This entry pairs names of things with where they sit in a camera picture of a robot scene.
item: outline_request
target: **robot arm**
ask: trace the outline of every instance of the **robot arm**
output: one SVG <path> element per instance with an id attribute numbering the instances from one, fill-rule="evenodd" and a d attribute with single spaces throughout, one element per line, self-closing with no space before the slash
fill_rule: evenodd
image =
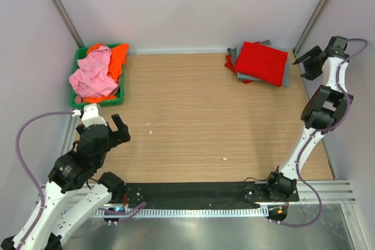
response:
<path id="1" fill-rule="evenodd" d="M 103 204 L 119 201 L 125 193 L 124 182 L 116 175 L 104 173 L 98 185 L 85 198 L 62 216 L 70 199 L 82 188 L 103 164 L 107 152 L 117 145 L 130 141 L 128 127 L 118 115 L 113 115 L 118 130 L 113 132 L 99 114 L 96 104 L 84 107 L 82 125 L 76 130 L 79 141 L 71 151 L 59 157 L 49 174 L 45 190 L 45 206 L 40 215 L 38 204 L 22 230 L 14 237 L 6 238 L 2 249 L 44 250 L 61 249 L 72 233 Z M 30 231 L 39 214 L 39 220 L 24 242 L 22 238 Z"/>
<path id="2" fill-rule="evenodd" d="M 303 63 L 305 73 L 301 77 L 314 80 L 323 74 L 323 84 L 317 89 L 302 111 L 304 128 L 288 159 L 268 176 L 266 190 L 274 200 L 284 201 L 294 191 L 298 169 L 302 170 L 315 145 L 324 138 L 327 129 L 339 122 L 346 111 L 346 98 L 338 88 L 345 88 L 345 71 L 349 57 L 345 54 L 347 39 L 334 36 L 322 52 L 319 46 L 302 55 L 294 64 Z"/>

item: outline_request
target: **orange cloth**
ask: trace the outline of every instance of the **orange cloth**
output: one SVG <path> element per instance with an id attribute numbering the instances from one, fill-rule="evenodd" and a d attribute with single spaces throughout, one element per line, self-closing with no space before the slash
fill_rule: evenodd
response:
<path id="1" fill-rule="evenodd" d="M 95 44 L 94 46 L 91 46 L 88 48 L 86 56 L 96 49 L 98 49 L 100 46 L 103 46 L 103 44 Z M 114 81 L 118 83 L 118 80 L 121 77 L 122 73 L 122 65 L 126 63 L 126 55 L 127 51 L 129 49 L 128 44 L 121 44 L 119 46 L 112 48 L 112 54 L 111 54 L 111 60 L 110 64 L 108 65 L 108 76 L 112 77 Z M 99 97 L 99 98 L 83 98 L 85 102 L 88 102 L 89 104 L 101 102 L 104 100 L 114 100 L 117 99 L 115 95 L 109 95 L 107 97 Z"/>

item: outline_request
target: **wooden table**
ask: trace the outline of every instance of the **wooden table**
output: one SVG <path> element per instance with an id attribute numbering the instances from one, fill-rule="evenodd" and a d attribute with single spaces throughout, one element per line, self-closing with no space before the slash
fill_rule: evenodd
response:
<path id="1" fill-rule="evenodd" d="M 120 114 L 132 139 L 108 153 L 96 178 L 112 171 L 127 182 L 266 179 L 303 127 L 308 98 L 298 68 L 290 67 L 290 86 L 278 88 L 242 84 L 224 63 L 224 54 L 128 56 L 125 102 L 101 114 Z M 302 175 L 332 179 L 322 143 Z"/>

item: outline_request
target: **green plastic bin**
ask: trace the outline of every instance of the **green plastic bin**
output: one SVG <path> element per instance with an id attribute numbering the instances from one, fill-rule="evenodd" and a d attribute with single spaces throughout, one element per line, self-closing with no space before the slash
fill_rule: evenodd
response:
<path id="1" fill-rule="evenodd" d="M 109 48 L 113 48 L 113 47 L 116 47 L 116 46 L 118 46 L 120 44 L 121 43 L 109 44 L 107 46 Z M 78 69 L 78 60 L 86 58 L 86 53 L 87 53 L 88 48 L 89 47 L 79 48 L 77 50 L 76 60 L 74 62 L 74 70 L 73 70 L 73 72 L 75 72 Z M 98 104 L 100 104 L 101 107 L 109 107 L 110 105 L 121 105 L 124 102 L 124 95 L 125 95 L 125 93 L 124 93 L 124 66 L 123 66 L 122 67 L 121 77 L 120 77 L 120 88 L 118 89 L 118 91 L 116 93 L 117 99 L 101 101 Z M 73 108 L 82 109 L 85 105 L 88 105 L 87 102 L 83 102 L 81 104 L 76 104 L 74 102 L 74 100 L 76 99 L 76 96 L 77 96 L 77 94 L 74 92 L 74 90 L 72 88 L 71 89 L 71 93 L 70 93 L 70 105 Z"/>

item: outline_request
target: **red folded shirt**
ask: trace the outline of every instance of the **red folded shirt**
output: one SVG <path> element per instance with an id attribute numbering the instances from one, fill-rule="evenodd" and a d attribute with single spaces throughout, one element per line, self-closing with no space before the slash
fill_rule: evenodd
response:
<path id="1" fill-rule="evenodd" d="M 228 69 L 230 69 L 236 76 L 237 76 L 237 73 L 236 71 L 233 69 L 233 65 L 232 65 L 232 58 L 230 55 L 226 55 L 225 58 L 227 59 L 227 62 L 224 64 L 224 66 L 226 66 Z M 251 82 L 253 82 L 253 80 L 241 80 L 241 82 L 243 84 L 249 84 Z"/>
<path id="2" fill-rule="evenodd" d="M 282 86 L 288 53 L 261 44 L 244 42 L 234 72 L 254 76 Z"/>

